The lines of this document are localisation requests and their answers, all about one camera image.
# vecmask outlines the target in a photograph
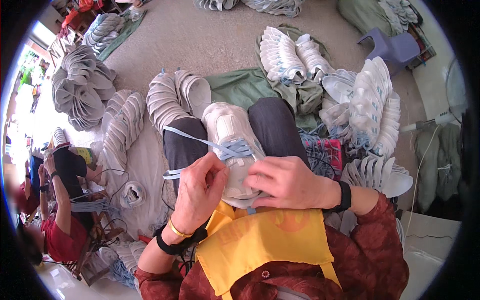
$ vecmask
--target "green cloth sack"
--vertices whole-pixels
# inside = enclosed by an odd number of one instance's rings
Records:
[[[212,90],[212,103],[227,102],[248,110],[259,98],[280,97],[260,68],[241,69],[207,76],[205,79]],[[296,124],[311,130],[317,126],[317,120],[313,114],[297,116]]]
[[[296,41],[301,35],[305,34],[305,32],[288,24],[281,24],[277,29],[289,36],[293,41]],[[310,38],[318,44],[321,55],[330,62],[330,54],[326,50],[325,45],[313,36],[310,36]],[[314,129],[320,122],[318,111],[321,108],[324,89],[321,85],[307,80],[301,84],[289,85],[285,85],[279,80],[269,80],[267,78],[267,72],[260,59],[261,41],[262,35],[257,36],[255,54],[258,65],[262,69],[265,79],[269,82],[272,89],[278,92],[280,97],[285,99],[292,106],[293,111],[295,112],[297,126],[307,131]]]
[[[434,127],[426,128],[415,141],[418,163],[427,150],[434,130]],[[421,211],[426,212],[437,196],[447,201],[461,192],[458,190],[460,177],[460,128],[449,123],[437,129],[423,158],[417,197]]]
[[[393,36],[392,27],[378,0],[338,0],[340,14],[362,34],[378,27],[388,36]]]

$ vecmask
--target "right hand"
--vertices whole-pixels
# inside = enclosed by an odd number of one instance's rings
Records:
[[[49,155],[45,158],[43,162],[45,168],[47,169],[48,175],[52,175],[53,172],[55,172],[57,169],[55,168],[55,159],[53,158],[53,155]]]
[[[340,204],[338,182],[313,174],[297,156],[265,157],[256,161],[248,174],[243,185],[271,195],[256,199],[252,208],[329,209]]]
[[[38,167],[38,177],[40,178],[40,186],[45,185],[45,173],[46,172],[47,172],[47,170],[45,169],[45,167],[43,165],[40,165]]]

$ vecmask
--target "yellow apron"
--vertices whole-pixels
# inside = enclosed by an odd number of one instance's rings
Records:
[[[238,279],[274,261],[320,265],[324,277],[340,286],[321,209],[261,208],[248,215],[220,201],[206,229],[196,259],[223,300],[232,299],[230,288]]]

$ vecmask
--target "red patterned shirt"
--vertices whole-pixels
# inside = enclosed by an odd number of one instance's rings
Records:
[[[358,216],[350,237],[325,226],[332,263],[342,289],[323,276],[318,265],[269,262],[237,280],[233,299],[273,300],[277,287],[304,293],[311,299],[399,299],[408,282],[408,266],[396,231],[392,205],[380,194],[376,206]],[[199,263],[185,278],[178,272],[135,276],[144,300],[218,299]]]

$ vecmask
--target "purple plastic stool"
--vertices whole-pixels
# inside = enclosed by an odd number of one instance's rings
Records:
[[[371,37],[375,44],[373,51],[367,56],[371,60],[380,56],[383,60],[391,62],[395,70],[391,76],[405,68],[414,58],[420,54],[420,47],[413,36],[404,32],[394,37],[388,37],[378,27],[374,27],[366,35],[362,36],[357,44]]]

